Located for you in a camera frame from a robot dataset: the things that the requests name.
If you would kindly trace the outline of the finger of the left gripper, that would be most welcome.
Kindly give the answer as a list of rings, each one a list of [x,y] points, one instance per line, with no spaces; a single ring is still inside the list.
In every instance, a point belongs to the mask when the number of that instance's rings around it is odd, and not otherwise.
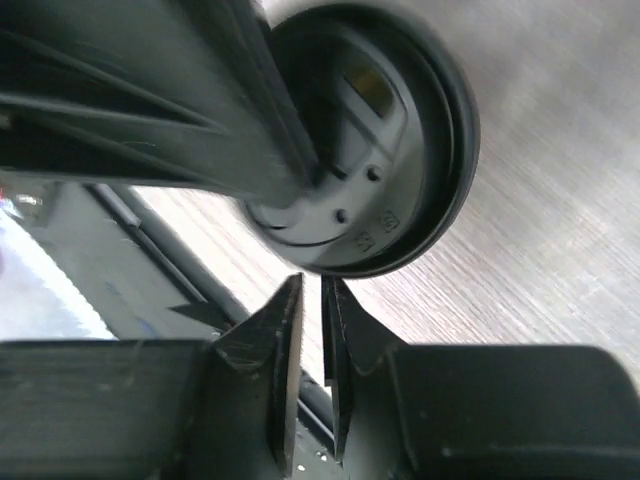
[[[284,208],[318,167],[252,1],[5,1],[1,168]]]

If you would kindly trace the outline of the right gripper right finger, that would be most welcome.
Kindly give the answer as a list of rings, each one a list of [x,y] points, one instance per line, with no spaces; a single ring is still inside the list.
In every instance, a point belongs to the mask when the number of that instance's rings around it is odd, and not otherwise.
[[[400,338],[371,315],[339,277],[321,278],[321,303],[335,458],[346,461],[375,440],[369,431],[387,403],[385,355]]]

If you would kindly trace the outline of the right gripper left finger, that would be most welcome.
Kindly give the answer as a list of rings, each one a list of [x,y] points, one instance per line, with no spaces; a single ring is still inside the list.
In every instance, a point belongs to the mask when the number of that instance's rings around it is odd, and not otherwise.
[[[289,476],[301,377],[303,279],[213,344],[209,452],[215,476]]]

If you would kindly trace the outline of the black plastic cup lid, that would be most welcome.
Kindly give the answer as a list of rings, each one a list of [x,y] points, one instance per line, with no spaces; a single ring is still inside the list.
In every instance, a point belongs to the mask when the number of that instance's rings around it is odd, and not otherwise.
[[[281,20],[274,52],[320,164],[293,205],[243,203],[248,225],[319,275],[411,263],[456,219],[478,163],[477,104],[455,57],[406,9],[348,1]]]

